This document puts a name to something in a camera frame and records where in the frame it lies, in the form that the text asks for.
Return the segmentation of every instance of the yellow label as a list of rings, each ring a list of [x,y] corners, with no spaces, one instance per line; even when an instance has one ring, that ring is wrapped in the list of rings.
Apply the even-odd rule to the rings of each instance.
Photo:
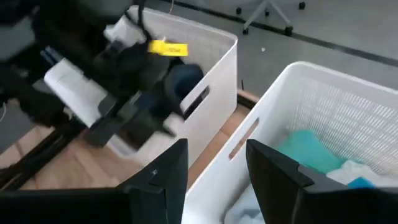
[[[167,43],[163,40],[153,40],[149,46],[149,52],[170,57],[188,56],[188,44]]]

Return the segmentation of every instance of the chair leg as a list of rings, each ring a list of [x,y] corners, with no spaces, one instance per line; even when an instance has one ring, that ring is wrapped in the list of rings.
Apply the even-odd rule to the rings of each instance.
[[[276,10],[276,12],[278,13],[278,15],[285,21],[285,23],[290,26],[290,20],[287,18],[287,16],[285,16],[285,14],[282,12],[282,10],[279,9],[278,5],[275,4],[272,0],[269,0],[269,3],[271,4],[271,6]]]
[[[260,16],[260,14],[264,13],[264,11],[266,10],[266,7],[268,5],[269,0],[263,0],[263,2],[261,2],[261,4],[259,5],[259,7],[257,7],[257,9],[253,12],[253,14],[251,14],[251,16],[247,19],[247,21],[244,23],[243,25],[243,29],[247,29],[249,27],[249,25],[255,20],[257,19],[257,17]]]

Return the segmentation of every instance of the black metal frame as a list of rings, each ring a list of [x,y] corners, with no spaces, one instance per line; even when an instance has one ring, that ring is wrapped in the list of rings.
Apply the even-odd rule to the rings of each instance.
[[[85,126],[73,118],[54,130],[20,161],[0,171],[0,189],[17,190],[60,153]]]

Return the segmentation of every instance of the blue fabric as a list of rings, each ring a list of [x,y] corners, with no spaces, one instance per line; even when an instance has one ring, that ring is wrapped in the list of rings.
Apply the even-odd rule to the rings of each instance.
[[[347,184],[347,186],[351,189],[376,188],[376,186],[373,185],[372,182],[363,177],[358,177],[357,179]]]
[[[344,160],[334,156],[309,130],[296,131],[278,148],[278,151],[324,174],[339,169]]]

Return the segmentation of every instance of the basket mesh side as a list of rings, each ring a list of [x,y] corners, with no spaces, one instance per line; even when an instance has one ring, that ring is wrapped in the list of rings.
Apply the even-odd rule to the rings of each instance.
[[[287,129],[312,130],[336,156],[398,177],[398,111],[310,78],[296,79]]]

